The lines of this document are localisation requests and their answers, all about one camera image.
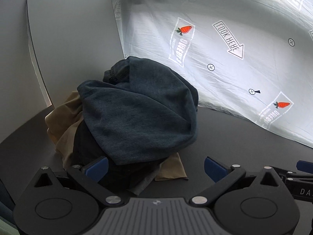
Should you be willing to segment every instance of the silver rivet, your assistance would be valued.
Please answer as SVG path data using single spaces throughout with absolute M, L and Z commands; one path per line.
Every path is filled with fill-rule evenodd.
M 191 199 L 194 204 L 204 204 L 208 201 L 206 197 L 203 196 L 195 196 Z
M 119 196 L 112 195 L 112 196 L 107 197 L 105 201 L 109 204 L 117 204 L 117 203 L 120 203 L 122 200 Z

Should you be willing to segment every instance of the white sheet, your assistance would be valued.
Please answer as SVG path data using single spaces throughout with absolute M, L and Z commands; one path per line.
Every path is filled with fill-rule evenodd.
M 125 57 L 165 64 L 201 105 L 313 147 L 312 1 L 118 0 L 115 16 Z

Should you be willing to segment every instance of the dark gray table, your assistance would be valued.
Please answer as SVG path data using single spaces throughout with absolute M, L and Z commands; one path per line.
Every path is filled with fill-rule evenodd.
M 0 144 L 0 177 L 17 200 L 41 166 L 62 171 L 61 157 L 46 134 L 44 110 Z M 263 166 L 277 166 L 296 171 L 298 160 L 313 162 L 313 150 L 287 140 L 243 119 L 200 107 L 197 141 L 180 151 L 189 181 L 152 182 L 141 197 L 190 198 L 213 182 L 204 172 L 203 162 L 210 155 L 226 165 L 240 164 L 249 171 Z M 296 201 L 301 212 L 295 235 L 308 235 L 313 217 L 313 205 Z

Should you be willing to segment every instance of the look here arrow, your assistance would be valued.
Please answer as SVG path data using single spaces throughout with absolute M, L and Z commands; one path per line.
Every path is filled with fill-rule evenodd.
M 215 24 L 213 24 L 215 30 L 220 34 L 223 40 L 226 42 L 230 50 L 228 52 L 240 59 L 244 58 L 244 45 L 239 44 L 234 35 L 231 33 L 229 28 L 225 25 L 225 23 L 221 20 Z

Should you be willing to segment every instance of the blue gripper pad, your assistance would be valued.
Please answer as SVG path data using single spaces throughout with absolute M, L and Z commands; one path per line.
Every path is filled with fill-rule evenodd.
M 226 177 L 230 169 L 212 158 L 207 157 L 204 161 L 204 171 L 216 183 Z
M 90 164 L 84 166 L 81 171 L 95 182 L 99 182 L 109 170 L 109 161 L 106 157 L 99 157 Z
M 300 160 L 297 162 L 297 170 L 313 174 L 313 163 Z

